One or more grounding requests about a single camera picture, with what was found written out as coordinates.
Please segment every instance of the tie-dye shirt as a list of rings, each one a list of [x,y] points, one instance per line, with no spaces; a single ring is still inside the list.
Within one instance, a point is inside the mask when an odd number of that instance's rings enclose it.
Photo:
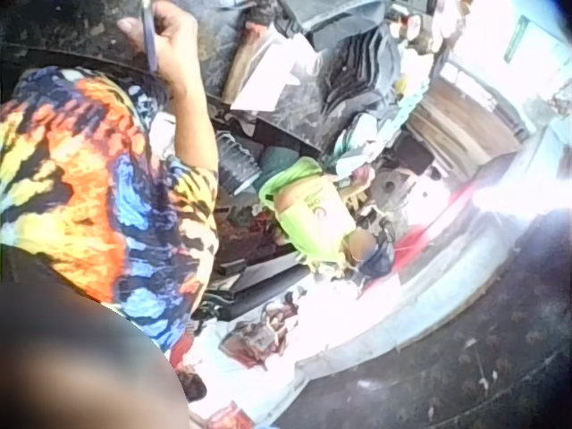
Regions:
[[[34,71],[0,121],[1,242],[171,349],[218,247],[216,172],[153,155],[131,98],[91,71]]]

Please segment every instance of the person in neon green shirt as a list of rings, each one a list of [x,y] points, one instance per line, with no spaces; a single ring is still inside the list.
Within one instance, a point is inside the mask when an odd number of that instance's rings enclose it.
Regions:
[[[289,242],[309,265],[330,262],[356,266],[377,249],[375,237],[358,228],[344,198],[358,185],[338,191],[335,176],[324,174],[318,162],[301,157],[259,186],[262,203],[273,210]]]

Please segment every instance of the neon yellow shirt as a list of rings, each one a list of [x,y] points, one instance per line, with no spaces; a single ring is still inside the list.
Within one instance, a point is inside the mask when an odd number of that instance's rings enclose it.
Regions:
[[[274,210],[272,198],[282,188],[321,173],[322,168],[314,159],[302,157],[291,168],[265,183],[258,195],[265,206]],[[329,181],[324,181],[319,190],[276,217],[292,245],[307,257],[308,262],[341,263],[344,260],[341,243],[356,229],[348,208]]]

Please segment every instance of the pen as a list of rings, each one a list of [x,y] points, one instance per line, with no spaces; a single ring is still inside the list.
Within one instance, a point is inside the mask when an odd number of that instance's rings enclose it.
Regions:
[[[143,9],[141,11],[143,20],[143,32],[145,33],[145,52],[147,53],[147,61],[149,70],[156,72],[158,69],[157,51],[155,47],[155,24],[153,23],[153,9],[151,0],[141,0]]]

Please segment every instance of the concrete floor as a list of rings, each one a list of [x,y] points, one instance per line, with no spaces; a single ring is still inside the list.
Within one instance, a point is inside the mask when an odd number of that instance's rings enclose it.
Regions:
[[[544,217],[467,311],[400,352],[310,382],[281,429],[572,427],[570,213]]]

